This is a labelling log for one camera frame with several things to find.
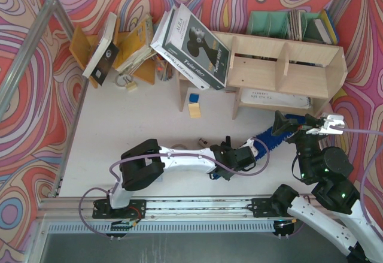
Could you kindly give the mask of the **blue fluffy duster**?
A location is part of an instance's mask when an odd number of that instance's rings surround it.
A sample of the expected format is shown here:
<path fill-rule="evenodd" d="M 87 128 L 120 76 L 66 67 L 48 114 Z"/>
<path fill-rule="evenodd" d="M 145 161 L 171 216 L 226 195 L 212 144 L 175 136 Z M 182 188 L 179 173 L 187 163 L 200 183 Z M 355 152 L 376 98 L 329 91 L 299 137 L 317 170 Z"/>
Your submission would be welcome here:
<path fill-rule="evenodd" d="M 284 115 L 286 119 L 292 119 L 296 121 L 299 125 L 304 124 L 306 122 L 305 116 L 299 116 L 295 114 L 286 114 Z M 276 147 L 282 144 L 284 140 L 286 140 L 289 136 L 293 134 L 291 131 L 281 132 L 278 135 L 272 135 L 273 126 L 269 127 L 264 132 L 256 135 L 254 138 L 253 146 L 258 151 L 258 154 L 255 156 L 255 160 L 258 161 L 262 157 L 266 156 L 266 162 L 261 169 L 251 173 L 250 176 L 256 176 L 262 173 L 269 164 L 270 160 L 270 152 L 273 151 Z M 223 175 L 219 175 L 217 173 L 212 173 L 209 175 L 211 180 L 218 180 L 219 178 L 223 178 Z"/>

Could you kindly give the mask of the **beige masking tape roll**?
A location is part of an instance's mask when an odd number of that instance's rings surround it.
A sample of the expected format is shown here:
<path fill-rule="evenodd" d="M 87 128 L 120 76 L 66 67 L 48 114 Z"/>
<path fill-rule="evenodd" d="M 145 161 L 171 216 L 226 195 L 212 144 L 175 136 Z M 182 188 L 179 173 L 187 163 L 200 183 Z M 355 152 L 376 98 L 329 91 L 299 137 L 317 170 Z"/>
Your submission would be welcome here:
<path fill-rule="evenodd" d="M 183 144 L 174 144 L 173 146 L 171 146 L 172 149 L 182 149 L 182 150 L 186 150 L 188 149 L 188 147 L 186 147 L 185 145 Z"/>

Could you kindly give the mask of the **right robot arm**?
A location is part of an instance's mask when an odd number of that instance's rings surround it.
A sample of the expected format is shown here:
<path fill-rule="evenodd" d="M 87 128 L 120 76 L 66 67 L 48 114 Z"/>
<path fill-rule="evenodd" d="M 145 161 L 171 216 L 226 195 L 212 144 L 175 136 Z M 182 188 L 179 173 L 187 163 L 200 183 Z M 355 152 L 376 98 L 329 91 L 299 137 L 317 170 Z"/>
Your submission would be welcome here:
<path fill-rule="evenodd" d="M 369 217 L 362 194 L 349 180 L 354 167 L 339 147 L 320 148 L 319 141 L 330 134 L 346 131 L 344 118 L 310 114 L 305 122 L 286 118 L 275 112 L 272 135 L 290 132 L 287 143 L 296 146 L 294 163 L 299 165 L 298 180 L 314 185 L 312 194 L 318 203 L 339 218 L 336 222 L 317 210 L 288 185 L 281 184 L 270 198 L 279 216 L 290 215 L 309 225 L 332 242 L 348 262 L 382 262 L 382 229 Z"/>

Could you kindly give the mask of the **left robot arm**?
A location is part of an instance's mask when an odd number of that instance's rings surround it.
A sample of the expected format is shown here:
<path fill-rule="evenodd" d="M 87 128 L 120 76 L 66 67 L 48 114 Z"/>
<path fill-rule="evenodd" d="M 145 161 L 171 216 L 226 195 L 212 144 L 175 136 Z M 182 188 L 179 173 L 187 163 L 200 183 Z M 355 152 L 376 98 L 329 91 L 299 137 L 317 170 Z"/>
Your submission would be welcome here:
<path fill-rule="evenodd" d="M 257 149 L 254 140 L 247 140 L 237 149 L 231 147 L 230 137 L 220 145 L 199 150 L 172 149 L 149 139 L 122 154 L 110 167 L 117 182 L 109 191 L 108 201 L 113 209 L 129 205 L 133 193 L 149 187 L 167 171 L 197 171 L 211 180 L 243 176 L 256 166 Z"/>

